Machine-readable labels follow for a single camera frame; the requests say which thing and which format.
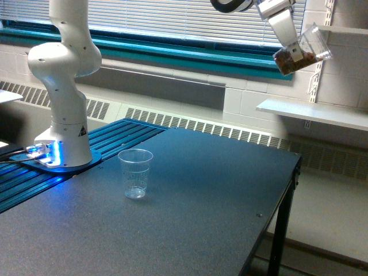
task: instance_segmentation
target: shelf bracket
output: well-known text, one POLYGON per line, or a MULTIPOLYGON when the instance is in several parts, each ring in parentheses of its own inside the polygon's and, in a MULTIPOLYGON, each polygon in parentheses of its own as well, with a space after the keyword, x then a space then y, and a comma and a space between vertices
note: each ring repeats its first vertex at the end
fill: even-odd
MULTIPOLYGON (((327 8, 326 17, 324 21, 324 26, 331 26, 332 21, 332 15, 334 13, 334 6, 335 6, 335 0, 325 0, 325 6, 327 8)), ((317 94, 318 94, 318 88, 320 85, 320 79, 321 79, 321 73, 323 69, 323 61, 318 62, 315 73, 313 76, 311 76, 309 80, 309 87, 308 87, 308 94, 309 94, 309 102, 315 103, 317 100, 317 94)), ((311 121, 305 121, 304 128, 309 129, 311 128, 312 122, 311 121)))

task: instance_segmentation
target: window blinds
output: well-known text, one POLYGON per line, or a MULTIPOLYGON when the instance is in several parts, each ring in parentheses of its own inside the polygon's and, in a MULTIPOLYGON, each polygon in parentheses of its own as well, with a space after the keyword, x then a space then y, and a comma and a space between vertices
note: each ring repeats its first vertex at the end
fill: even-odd
MULTIPOLYGON (((294 5, 298 33, 305 2, 297 0, 294 5)), ((48 0, 0 0, 0 18, 50 24, 48 0)), ((279 46, 270 25, 260 19, 255 7, 223 14, 210 0, 90 0, 89 25, 90 29, 119 33, 279 46)))

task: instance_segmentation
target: white shelf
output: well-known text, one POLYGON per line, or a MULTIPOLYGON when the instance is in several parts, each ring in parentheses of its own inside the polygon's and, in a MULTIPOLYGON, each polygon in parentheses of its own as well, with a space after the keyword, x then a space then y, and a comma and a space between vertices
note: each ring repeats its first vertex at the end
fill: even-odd
POLYGON ((0 104, 4 102, 11 102, 17 99, 23 99, 23 97, 17 93, 12 93, 0 89, 0 104))
POLYGON ((352 35, 368 35, 368 29, 358 29, 358 28, 346 28, 337 26, 322 26, 318 25, 320 30, 328 30, 333 33, 349 33, 352 35))
POLYGON ((368 111, 292 99, 267 99, 256 108, 277 115, 368 131, 368 111))

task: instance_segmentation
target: plastic cup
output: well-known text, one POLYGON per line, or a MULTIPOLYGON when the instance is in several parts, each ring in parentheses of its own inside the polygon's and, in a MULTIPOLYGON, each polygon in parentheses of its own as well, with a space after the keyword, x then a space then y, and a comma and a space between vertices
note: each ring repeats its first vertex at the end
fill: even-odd
POLYGON ((295 44, 289 47, 283 47, 273 55, 283 75, 289 75, 304 67, 332 57, 331 51, 328 49, 323 35, 316 24, 313 24, 308 30, 300 35, 297 43, 303 55, 301 60, 294 61, 288 51, 288 48, 292 48, 292 45, 295 44))
POLYGON ((145 149, 127 149, 118 154, 125 196, 131 199, 142 198, 148 182, 150 162, 154 155, 145 149))

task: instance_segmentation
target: warning label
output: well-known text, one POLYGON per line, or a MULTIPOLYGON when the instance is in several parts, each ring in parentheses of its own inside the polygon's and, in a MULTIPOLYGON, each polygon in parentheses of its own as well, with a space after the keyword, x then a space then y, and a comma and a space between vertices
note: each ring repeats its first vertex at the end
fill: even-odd
POLYGON ((85 126, 82 125, 82 129, 80 130, 78 137, 86 135, 86 134, 87 134, 87 130, 86 130, 85 126))

